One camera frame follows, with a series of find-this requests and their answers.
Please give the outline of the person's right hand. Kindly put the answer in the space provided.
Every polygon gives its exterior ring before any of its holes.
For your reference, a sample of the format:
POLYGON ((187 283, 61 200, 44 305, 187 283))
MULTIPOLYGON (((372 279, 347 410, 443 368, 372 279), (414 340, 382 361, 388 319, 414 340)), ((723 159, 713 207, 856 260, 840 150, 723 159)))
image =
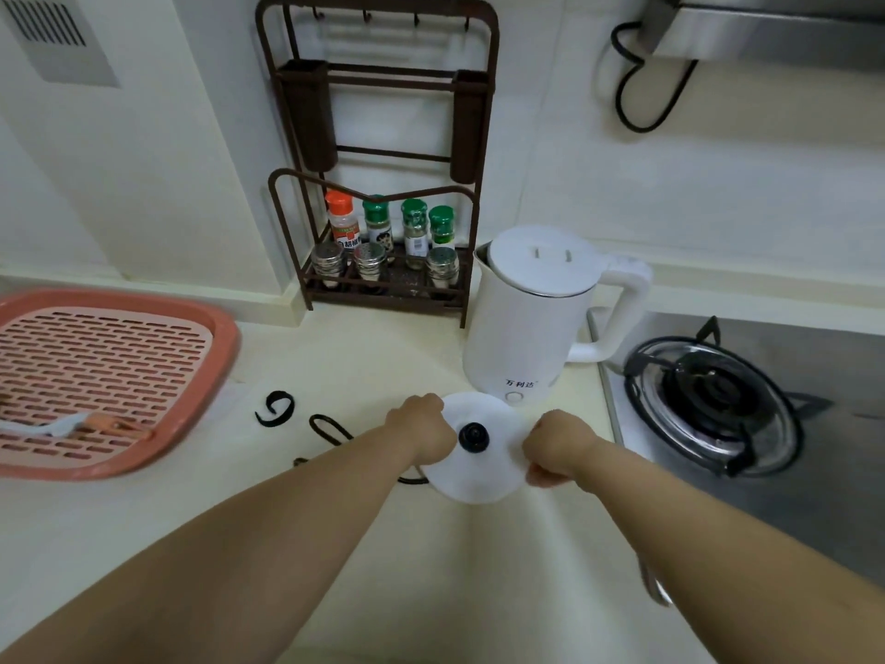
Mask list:
POLYGON ((549 416, 550 428, 540 462, 555 474, 555 487, 573 482, 582 491, 591 492, 592 466, 598 451, 606 449, 609 442, 569 412, 551 410, 542 416, 549 416))

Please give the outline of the person's left hand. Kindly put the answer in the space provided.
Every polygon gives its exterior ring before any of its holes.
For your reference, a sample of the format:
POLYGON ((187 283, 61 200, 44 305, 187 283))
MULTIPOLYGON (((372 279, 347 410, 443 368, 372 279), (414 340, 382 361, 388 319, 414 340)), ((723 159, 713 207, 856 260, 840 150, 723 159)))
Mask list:
POLYGON ((442 398, 427 393, 408 397, 387 413, 385 432, 404 447, 410 465, 435 465, 453 452, 458 436, 445 420, 443 409, 442 398))

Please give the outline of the white round kettle base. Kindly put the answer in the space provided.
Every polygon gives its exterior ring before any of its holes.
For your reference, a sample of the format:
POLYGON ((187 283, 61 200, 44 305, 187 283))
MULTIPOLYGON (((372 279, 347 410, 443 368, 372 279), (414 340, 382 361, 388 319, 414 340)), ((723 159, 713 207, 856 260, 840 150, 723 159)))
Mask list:
POLYGON ((522 487, 528 461, 522 444, 532 425, 505 402, 479 392, 443 398, 442 416, 457 435, 448 456, 419 465, 428 483, 463 504, 492 504, 522 487))

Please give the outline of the person's right forearm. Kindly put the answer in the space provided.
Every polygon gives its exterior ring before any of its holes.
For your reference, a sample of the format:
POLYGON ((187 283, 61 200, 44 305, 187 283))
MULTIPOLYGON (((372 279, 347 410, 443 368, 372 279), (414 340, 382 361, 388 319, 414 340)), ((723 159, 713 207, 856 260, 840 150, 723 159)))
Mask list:
POLYGON ((885 591, 638 455, 574 470, 719 664, 885 664, 885 591))

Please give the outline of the person's left forearm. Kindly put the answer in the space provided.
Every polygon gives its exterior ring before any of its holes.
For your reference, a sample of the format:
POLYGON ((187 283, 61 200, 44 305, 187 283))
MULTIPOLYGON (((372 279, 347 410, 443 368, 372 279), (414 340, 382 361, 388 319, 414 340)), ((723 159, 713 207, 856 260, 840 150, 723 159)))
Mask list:
POLYGON ((272 664, 410 467, 382 424, 265 480, 127 560, 0 664, 272 664))

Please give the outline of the white electric kettle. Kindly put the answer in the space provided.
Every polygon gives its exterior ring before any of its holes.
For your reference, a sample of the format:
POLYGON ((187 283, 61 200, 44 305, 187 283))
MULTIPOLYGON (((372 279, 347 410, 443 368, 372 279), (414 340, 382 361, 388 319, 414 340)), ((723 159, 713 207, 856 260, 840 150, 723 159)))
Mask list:
POLYGON ((612 357, 643 316, 653 271, 552 225, 519 225, 473 251, 481 269, 462 364, 478 391, 510 405, 547 398, 567 364, 612 357), (577 341, 593 289, 620 288, 602 332, 577 341))

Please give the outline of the glass shaker with metal lid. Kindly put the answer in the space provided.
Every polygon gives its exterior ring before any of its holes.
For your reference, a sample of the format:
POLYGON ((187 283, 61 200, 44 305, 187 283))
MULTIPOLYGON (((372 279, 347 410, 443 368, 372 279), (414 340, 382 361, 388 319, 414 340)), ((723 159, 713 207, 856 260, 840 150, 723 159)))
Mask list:
POLYGON ((458 252, 450 247, 433 247, 426 256, 426 280, 430 296, 436 300, 450 302, 454 299, 448 292, 459 284, 460 263, 458 252))
POLYGON ((381 243, 360 243, 353 252, 353 262, 360 279, 366 282, 360 286, 360 293, 383 295, 386 289, 379 285, 387 277, 388 254, 381 243))
POLYGON ((317 243, 312 251, 312 262, 315 273, 323 277, 321 282, 326 289, 340 288, 341 283, 336 279, 346 275, 347 256, 338 241, 317 243))

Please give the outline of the black burner pan support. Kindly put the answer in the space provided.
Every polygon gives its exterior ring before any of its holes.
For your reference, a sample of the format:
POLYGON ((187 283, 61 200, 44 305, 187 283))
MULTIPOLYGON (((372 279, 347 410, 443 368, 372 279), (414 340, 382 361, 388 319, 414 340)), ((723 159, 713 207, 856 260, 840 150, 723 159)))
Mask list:
POLYGON ((802 453, 802 422, 834 406, 782 390, 725 349, 715 316, 693 335, 639 344, 622 371, 626 397, 640 419, 681 456, 719 477, 787 470, 802 453))

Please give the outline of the green cap spice bottle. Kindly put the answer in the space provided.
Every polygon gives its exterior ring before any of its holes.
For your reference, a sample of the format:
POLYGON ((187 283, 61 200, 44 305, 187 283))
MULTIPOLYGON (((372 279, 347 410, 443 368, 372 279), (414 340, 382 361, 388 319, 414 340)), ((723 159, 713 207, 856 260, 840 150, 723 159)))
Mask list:
POLYGON ((447 204, 434 206, 428 212, 432 248, 455 249, 456 215, 447 204))
POLYGON ((364 200, 362 205, 368 241, 382 245, 388 258, 393 258, 395 240, 389 216, 389 204, 384 201, 364 200))
POLYGON ((409 198, 401 205, 404 227, 404 249, 406 266, 421 271, 426 266, 429 253, 428 213, 426 202, 419 198, 409 198))

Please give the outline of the orange cap spice bottle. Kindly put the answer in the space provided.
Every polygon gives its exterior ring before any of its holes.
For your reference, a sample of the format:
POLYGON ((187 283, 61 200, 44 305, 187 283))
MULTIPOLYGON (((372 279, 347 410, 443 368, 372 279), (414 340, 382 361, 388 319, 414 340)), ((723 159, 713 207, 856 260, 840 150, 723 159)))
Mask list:
POLYGON ((354 211, 353 197, 335 189, 325 193, 327 220, 335 242, 346 250, 360 245, 360 222, 354 211))

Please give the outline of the stainless steel gas stove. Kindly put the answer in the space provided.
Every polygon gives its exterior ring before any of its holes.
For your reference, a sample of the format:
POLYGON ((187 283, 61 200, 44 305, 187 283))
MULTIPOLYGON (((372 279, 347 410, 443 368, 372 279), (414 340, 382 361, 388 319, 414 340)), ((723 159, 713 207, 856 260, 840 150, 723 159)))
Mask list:
POLYGON ((787 470, 728 478, 666 444, 640 419, 624 389, 623 364, 635 347, 655 337, 693 335, 708 319, 651 312, 603 363, 616 441, 885 588, 885 336, 719 320, 723 347, 782 390, 834 402, 802 422, 802 453, 787 470))

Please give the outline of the brown metal spice rack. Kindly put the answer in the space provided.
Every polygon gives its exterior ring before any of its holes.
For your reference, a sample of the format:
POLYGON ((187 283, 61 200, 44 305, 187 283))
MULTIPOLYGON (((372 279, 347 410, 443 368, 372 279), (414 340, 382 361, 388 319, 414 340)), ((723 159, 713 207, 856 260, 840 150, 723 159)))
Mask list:
POLYGON ((273 171, 267 186, 306 308, 311 311, 316 302, 327 302, 429 315, 457 313, 460 326, 465 328, 501 38, 499 17, 494 7, 485 0, 260 0, 254 14, 273 95, 295 164, 293 169, 282 167, 273 171), (322 18, 323 10, 347 10, 360 11, 365 22, 371 20, 373 13, 379 12, 412 16, 415 24, 426 16, 463 18, 466 29, 470 21, 480 21, 490 34, 486 66, 481 70, 451 71, 306 59, 300 56, 295 37, 294 8, 309 9, 316 19, 322 18), (449 152, 435 155, 339 143, 334 126, 332 86, 436 91, 452 95, 449 152), (446 164, 452 184, 391 196, 366 195, 326 178, 337 166, 340 152, 446 164), (295 251, 277 189, 277 182, 283 177, 295 178, 298 182, 314 249, 322 243, 331 243, 332 233, 329 224, 319 230, 307 187, 310 184, 322 188, 323 195, 329 190, 337 190, 371 202, 464 196, 470 201, 471 212, 467 244, 455 248, 459 259, 458 283, 453 288, 436 288, 432 282, 419 279, 417 271, 401 262, 396 262, 386 278, 379 281, 361 279, 354 266, 346 266, 343 276, 320 274, 310 255, 302 262, 295 251))

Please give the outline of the pink plastic drain tray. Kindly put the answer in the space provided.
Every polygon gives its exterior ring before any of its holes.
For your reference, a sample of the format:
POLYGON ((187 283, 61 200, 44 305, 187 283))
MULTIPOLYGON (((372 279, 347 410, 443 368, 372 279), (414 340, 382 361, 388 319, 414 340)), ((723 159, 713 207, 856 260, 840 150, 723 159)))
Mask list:
POLYGON ((191 431, 227 378, 240 330, 210 305, 36 289, 0 297, 0 419, 105 412, 153 429, 0 442, 0 479, 103 480, 144 468, 191 431))

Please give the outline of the white and orange brush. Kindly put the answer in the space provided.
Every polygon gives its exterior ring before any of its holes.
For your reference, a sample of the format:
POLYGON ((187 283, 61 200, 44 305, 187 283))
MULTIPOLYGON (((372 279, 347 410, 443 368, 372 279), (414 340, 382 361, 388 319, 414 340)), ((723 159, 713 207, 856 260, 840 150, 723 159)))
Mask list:
POLYGON ((9 439, 61 439, 74 433, 95 432, 136 441, 154 437, 153 429, 105 412, 75 412, 50 421, 0 419, 0 442, 9 439))

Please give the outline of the steel range hood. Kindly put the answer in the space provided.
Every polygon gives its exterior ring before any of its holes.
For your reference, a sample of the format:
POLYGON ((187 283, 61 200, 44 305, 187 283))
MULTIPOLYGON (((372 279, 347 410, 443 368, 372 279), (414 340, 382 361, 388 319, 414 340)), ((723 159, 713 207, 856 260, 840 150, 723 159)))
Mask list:
POLYGON ((885 71, 885 0, 648 0, 648 54, 885 71))

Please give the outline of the grey wall vent grille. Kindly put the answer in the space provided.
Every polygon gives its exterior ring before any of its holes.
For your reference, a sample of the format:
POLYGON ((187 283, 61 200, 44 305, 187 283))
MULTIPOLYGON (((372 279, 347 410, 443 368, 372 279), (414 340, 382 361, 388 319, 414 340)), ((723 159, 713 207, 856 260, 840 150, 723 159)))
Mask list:
POLYGON ((120 87, 77 0, 0 0, 0 18, 44 81, 120 87))

